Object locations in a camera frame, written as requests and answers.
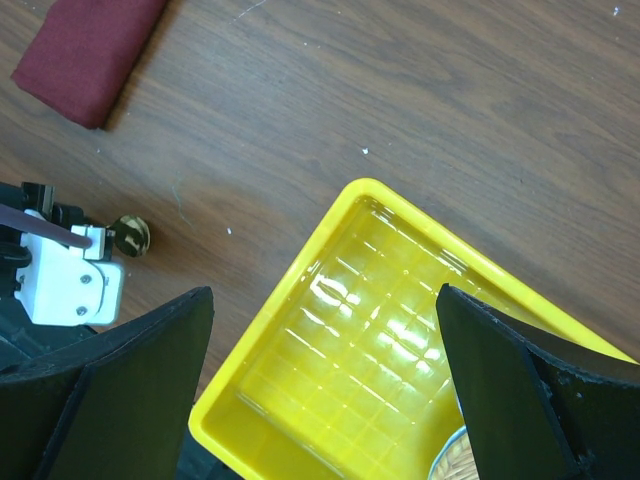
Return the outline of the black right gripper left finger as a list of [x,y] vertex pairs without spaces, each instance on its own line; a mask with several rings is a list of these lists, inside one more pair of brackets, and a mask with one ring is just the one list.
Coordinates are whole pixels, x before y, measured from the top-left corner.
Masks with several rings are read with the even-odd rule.
[[206,356],[213,293],[1,365],[4,479],[172,479]]

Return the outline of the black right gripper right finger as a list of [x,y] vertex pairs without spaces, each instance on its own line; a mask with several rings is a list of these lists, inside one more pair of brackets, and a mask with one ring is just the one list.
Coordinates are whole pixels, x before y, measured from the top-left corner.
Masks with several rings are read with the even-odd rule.
[[638,365],[448,284],[436,311],[480,478],[638,478]]

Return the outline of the gold spoon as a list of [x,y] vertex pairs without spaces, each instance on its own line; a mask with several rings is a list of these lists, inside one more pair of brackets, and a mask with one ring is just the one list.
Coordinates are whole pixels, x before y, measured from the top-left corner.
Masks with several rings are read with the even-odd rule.
[[147,253],[151,235],[148,224],[141,217],[123,215],[109,229],[115,232],[114,244],[124,255],[137,258]]

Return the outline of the dark red cloth napkin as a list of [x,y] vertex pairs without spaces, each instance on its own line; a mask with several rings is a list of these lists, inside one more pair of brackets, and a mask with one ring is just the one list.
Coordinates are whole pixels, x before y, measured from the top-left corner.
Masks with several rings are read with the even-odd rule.
[[11,78],[66,119],[99,129],[165,7],[164,1],[56,1]]

